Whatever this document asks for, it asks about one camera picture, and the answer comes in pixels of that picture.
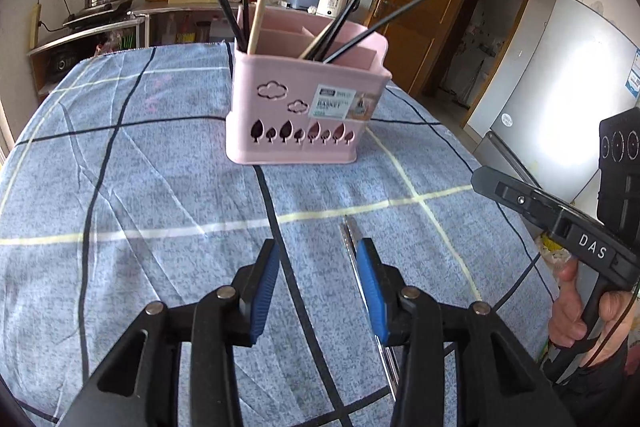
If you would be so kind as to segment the right hand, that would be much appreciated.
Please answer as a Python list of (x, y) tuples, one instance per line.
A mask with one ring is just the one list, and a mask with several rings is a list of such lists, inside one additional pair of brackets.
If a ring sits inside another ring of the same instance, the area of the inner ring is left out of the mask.
[[(552, 306), (548, 334), (556, 347), (570, 348), (576, 341), (582, 340), (587, 332), (587, 326), (582, 321), (582, 298), (576, 287), (578, 269), (578, 260), (570, 258), (555, 270), (560, 295)], [(620, 350), (627, 342), (636, 308), (637, 299), (626, 291), (609, 291), (601, 297), (599, 317), (604, 322), (603, 331), (597, 343), (585, 354), (582, 367), (608, 361)]]

